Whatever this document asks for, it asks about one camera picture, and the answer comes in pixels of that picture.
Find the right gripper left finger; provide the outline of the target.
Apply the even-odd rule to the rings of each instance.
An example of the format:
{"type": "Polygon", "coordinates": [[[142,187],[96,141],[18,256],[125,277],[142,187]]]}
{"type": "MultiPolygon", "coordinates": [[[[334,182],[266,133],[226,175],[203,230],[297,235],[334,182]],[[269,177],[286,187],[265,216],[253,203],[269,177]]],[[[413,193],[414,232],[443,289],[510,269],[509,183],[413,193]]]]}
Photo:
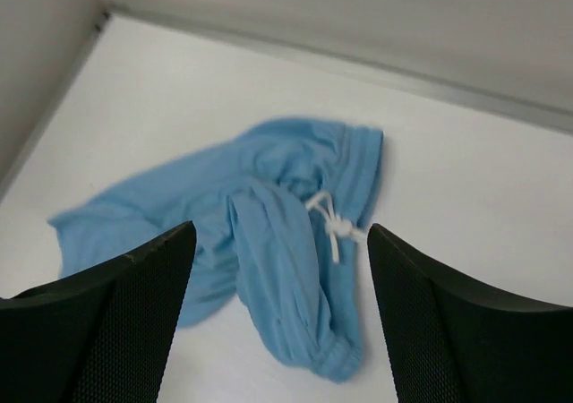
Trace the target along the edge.
{"type": "Polygon", "coordinates": [[[3,402],[154,402],[192,270],[191,222],[1,301],[3,402]]]}

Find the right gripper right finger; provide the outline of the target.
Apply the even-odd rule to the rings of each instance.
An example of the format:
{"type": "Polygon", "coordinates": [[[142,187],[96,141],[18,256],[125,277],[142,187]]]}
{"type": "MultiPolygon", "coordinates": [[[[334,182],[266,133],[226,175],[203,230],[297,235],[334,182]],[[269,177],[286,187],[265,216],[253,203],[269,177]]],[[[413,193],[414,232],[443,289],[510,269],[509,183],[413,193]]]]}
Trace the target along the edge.
{"type": "Polygon", "coordinates": [[[485,284],[379,224],[367,244],[398,401],[572,400],[571,308],[485,284]]]}

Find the light blue shorts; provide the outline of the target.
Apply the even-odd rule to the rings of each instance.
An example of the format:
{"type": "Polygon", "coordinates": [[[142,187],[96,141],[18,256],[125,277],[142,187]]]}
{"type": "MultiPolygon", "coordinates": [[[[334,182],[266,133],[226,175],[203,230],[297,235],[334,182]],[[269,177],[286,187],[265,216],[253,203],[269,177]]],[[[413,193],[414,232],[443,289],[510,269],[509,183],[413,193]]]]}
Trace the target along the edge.
{"type": "Polygon", "coordinates": [[[282,364],[345,382],[363,356],[356,248],[381,185],[383,133],[280,118],[144,171],[49,220],[69,276],[186,221],[196,250],[179,324],[230,298],[282,364]]]}

